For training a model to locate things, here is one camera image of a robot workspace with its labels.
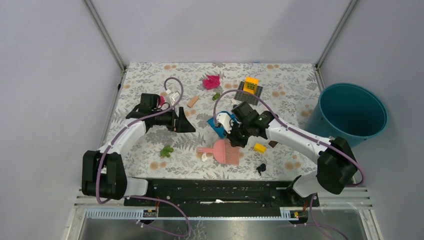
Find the blue dustpan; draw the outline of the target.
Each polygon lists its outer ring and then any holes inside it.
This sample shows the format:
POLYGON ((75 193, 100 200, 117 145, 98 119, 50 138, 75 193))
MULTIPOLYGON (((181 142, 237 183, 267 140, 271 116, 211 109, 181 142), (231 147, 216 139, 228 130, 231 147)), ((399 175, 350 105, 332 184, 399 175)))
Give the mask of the blue dustpan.
POLYGON ((211 117, 207 123, 209 124, 209 126, 217 133, 217 135, 221 138, 224 139, 226 137, 227 134, 224 134, 223 129, 218 125, 216 118, 211 117))

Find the pink hand broom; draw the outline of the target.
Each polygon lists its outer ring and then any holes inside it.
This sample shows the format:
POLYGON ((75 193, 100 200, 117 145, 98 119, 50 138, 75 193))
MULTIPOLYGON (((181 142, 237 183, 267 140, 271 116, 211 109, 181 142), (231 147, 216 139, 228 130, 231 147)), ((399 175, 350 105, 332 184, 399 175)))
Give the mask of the pink hand broom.
POLYGON ((217 140, 213 147, 198 147, 196 151, 213 154, 214 159, 221 164, 240 164, 240 147, 233 147, 227 139, 217 140))

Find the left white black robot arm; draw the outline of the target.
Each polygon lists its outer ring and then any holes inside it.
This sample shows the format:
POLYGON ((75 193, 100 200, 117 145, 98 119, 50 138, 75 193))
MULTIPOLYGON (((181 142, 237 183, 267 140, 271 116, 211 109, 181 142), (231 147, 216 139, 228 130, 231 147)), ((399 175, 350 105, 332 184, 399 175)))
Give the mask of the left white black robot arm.
POLYGON ((82 157, 81 191, 85 196, 120 200, 135 196, 144 206, 152 204, 155 192, 148 181, 128 177, 123 159, 151 127, 163 126, 171 132, 194 133, 183 107, 178 111, 161 109, 160 96, 143 93, 140 103, 126 116, 123 128, 98 150, 88 150, 82 157))

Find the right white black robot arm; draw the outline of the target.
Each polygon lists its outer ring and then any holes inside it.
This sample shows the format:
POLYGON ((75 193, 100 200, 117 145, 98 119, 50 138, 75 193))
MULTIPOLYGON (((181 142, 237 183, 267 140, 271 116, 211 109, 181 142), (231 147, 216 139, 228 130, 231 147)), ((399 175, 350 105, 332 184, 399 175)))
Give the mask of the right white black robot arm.
POLYGON ((342 137, 330 139, 295 127, 271 111, 259 114, 247 102, 232 109, 235 123, 226 132, 233 147, 245 147, 249 137, 285 145, 315 162, 317 169, 300 175, 290 184, 287 201, 293 206, 301 205, 308 196, 328 192, 339 195, 358 170, 357 161, 349 143, 342 137))

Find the yellow block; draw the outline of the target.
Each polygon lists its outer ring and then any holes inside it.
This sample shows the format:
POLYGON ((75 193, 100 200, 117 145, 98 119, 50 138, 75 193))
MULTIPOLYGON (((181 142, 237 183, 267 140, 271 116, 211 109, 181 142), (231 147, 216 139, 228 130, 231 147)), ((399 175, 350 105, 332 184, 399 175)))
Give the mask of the yellow block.
POLYGON ((253 149, 256 152, 261 153, 261 154, 263 154, 267 150, 267 148, 264 145, 260 144, 260 143, 256 143, 254 145, 253 149))

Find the small magenta paper scrap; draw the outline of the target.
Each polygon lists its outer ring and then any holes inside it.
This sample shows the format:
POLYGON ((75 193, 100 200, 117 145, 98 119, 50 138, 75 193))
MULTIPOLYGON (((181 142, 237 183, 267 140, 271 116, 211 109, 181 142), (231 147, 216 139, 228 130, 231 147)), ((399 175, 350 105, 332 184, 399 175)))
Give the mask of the small magenta paper scrap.
POLYGON ((165 103, 166 101, 165 101, 165 98, 164 98, 164 96, 159 96, 159 106, 162 106, 164 103, 165 103))

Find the brown block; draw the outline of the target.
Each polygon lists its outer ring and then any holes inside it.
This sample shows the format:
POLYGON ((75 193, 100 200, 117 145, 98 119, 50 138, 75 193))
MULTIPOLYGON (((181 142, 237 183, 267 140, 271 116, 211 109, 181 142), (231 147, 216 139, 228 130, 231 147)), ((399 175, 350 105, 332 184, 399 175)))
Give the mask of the brown block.
POLYGON ((271 141, 268 143, 268 145, 269 145, 271 148, 274 148, 277 144, 278 144, 278 142, 277 142, 277 141, 273 141, 273 140, 271 140, 271 141))

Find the green paper scrap front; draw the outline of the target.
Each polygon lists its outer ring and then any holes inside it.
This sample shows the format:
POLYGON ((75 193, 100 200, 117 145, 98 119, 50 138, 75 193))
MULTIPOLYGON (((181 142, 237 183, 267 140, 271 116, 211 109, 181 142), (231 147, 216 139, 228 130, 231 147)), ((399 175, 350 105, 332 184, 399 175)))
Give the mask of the green paper scrap front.
POLYGON ((170 145, 166 145, 163 147, 163 149, 160 151, 159 155, 161 158, 170 158, 171 157, 171 153, 174 152, 174 148, 171 147, 170 145))

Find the grey lego baseplate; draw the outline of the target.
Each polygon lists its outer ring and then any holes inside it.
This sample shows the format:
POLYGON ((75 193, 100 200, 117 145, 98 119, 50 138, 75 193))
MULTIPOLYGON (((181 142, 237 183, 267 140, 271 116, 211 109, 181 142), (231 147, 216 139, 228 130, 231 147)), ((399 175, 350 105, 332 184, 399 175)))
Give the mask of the grey lego baseplate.
MULTIPOLYGON (((263 87, 262 86, 258 86, 255 92, 255 96, 260 97, 263 91, 263 87)), ((242 93, 242 92, 236 92, 234 99, 236 101, 240 101, 240 102, 247 102, 250 105, 254 105, 257 106, 259 103, 259 100, 256 97, 253 97, 252 95, 249 95, 247 93, 242 93)))

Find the black paper scrap front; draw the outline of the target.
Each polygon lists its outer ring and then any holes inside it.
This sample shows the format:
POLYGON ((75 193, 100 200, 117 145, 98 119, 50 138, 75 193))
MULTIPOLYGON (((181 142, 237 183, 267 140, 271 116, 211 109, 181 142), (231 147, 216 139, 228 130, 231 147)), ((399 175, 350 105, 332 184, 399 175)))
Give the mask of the black paper scrap front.
POLYGON ((260 175, 260 176, 262 176, 262 172, 265 172, 267 170, 267 165, 265 164, 265 163, 262 163, 261 165, 259 165, 257 168, 256 168, 256 171, 258 172, 258 174, 260 175))

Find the small green paper scrap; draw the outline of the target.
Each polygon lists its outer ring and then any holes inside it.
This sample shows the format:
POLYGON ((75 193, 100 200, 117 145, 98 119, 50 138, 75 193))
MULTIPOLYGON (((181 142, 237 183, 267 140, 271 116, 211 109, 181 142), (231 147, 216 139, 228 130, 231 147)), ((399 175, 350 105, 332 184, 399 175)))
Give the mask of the small green paper scrap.
POLYGON ((213 95, 212 100, 216 101, 220 96, 221 96, 221 94, 219 92, 217 92, 215 95, 213 95))

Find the yellow lego house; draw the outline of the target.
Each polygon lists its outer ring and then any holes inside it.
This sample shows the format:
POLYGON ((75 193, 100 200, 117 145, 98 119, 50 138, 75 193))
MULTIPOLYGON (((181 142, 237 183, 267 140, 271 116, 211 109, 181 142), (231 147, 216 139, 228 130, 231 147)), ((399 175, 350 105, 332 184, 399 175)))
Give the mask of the yellow lego house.
POLYGON ((245 78, 242 90, 251 94, 255 94, 257 92, 259 80, 254 77, 247 76, 245 78))

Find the large magenta paper scrap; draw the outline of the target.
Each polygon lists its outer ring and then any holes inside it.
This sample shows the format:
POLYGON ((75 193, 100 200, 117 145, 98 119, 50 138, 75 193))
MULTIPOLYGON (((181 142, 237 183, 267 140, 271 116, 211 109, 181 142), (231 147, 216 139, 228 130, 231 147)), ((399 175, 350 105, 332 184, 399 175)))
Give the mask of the large magenta paper scrap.
POLYGON ((206 79, 202 80, 203 86, 207 90, 215 89, 221 85, 219 75, 206 75, 206 79))

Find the teal plastic bucket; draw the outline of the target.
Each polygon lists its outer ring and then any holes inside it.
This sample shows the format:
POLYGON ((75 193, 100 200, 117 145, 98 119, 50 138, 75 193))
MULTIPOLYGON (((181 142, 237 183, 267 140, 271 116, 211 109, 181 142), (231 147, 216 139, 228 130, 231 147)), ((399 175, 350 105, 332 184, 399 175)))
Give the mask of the teal plastic bucket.
POLYGON ((321 137, 342 137, 353 149, 381 134, 388 121, 385 105, 373 92, 336 83, 321 92, 303 129, 321 137))

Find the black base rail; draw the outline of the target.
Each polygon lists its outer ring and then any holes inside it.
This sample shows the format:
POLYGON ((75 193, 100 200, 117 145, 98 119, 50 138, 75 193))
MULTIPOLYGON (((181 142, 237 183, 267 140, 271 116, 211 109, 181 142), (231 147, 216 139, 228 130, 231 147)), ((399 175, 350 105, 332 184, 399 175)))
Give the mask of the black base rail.
POLYGON ((306 212, 320 205, 317 196, 298 196, 290 181, 149 178, 146 196, 124 200, 126 207, 152 207, 159 217, 179 217, 178 206, 191 218, 281 217, 281 208, 306 212), (161 200, 156 203, 151 198, 161 200))

